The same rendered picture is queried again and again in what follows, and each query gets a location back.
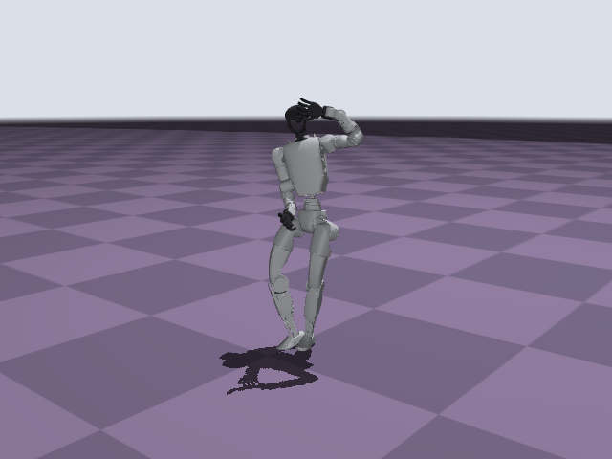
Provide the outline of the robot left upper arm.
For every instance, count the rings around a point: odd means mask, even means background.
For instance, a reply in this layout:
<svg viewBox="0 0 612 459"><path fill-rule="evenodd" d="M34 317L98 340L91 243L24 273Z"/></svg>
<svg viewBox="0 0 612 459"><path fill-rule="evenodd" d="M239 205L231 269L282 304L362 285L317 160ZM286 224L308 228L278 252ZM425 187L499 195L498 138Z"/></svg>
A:
<svg viewBox="0 0 612 459"><path fill-rule="evenodd" d="M319 144L323 151L332 153L339 148L347 148L358 146L363 140L363 134L360 130L354 129L349 136L346 135L325 135L319 138Z"/></svg>

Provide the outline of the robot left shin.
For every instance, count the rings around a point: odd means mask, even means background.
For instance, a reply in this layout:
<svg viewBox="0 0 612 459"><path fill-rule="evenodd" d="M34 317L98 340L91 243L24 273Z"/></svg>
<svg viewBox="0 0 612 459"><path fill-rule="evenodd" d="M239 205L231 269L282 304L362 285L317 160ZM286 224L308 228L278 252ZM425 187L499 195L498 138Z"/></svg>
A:
<svg viewBox="0 0 612 459"><path fill-rule="evenodd" d="M310 288L308 291L308 294L306 295L305 310L304 310L306 322L305 322L305 334L304 335L308 335L309 333L310 337L312 337L313 335L316 318L320 310L324 284L325 282L324 280L322 280L321 286L318 291L316 291L315 288Z"/></svg>

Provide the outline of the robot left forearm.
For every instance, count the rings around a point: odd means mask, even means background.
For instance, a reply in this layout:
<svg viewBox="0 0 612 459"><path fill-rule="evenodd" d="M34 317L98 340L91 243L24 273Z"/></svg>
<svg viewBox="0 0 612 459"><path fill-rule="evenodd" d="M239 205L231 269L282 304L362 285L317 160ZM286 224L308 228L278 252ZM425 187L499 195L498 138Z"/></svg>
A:
<svg viewBox="0 0 612 459"><path fill-rule="evenodd" d="M337 121L345 134L352 132L354 129L360 130L360 128L346 116L345 111L342 109L326 108L325 116L331 117L333 120Z"/></svg>

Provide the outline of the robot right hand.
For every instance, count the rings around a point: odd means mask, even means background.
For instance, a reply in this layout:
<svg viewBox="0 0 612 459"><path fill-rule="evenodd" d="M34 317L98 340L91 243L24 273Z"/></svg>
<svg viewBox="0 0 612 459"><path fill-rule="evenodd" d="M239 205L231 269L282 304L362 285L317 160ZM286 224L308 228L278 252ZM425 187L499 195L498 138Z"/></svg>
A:
<svg viewBox="0 0 612 459"><path fill-rule="evenodd" d="M292 228L292 221L294 220L294 216L288 211L287 208L283 211L283 214L279 212L278 216L280 217L280 222L283 224L283 226L286 226L286 229L289 229L289 231L293 231L296 229L296 227Z"/></svg>

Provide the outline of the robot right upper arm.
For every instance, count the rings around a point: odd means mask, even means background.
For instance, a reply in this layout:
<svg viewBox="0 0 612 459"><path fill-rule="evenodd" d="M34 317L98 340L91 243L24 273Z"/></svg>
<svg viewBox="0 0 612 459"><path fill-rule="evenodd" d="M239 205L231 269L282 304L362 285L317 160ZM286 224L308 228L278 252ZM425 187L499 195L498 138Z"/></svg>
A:
<svg viewBox="0 0 612 459"><path fill-rule="evenodd" d="M290 180L288 175L287 167L283 156L283 147L278 147L272 152L272 160L277 177L280 180L282 192L293 192L295 190L294 183L292 182L292 180Z"/></svg>

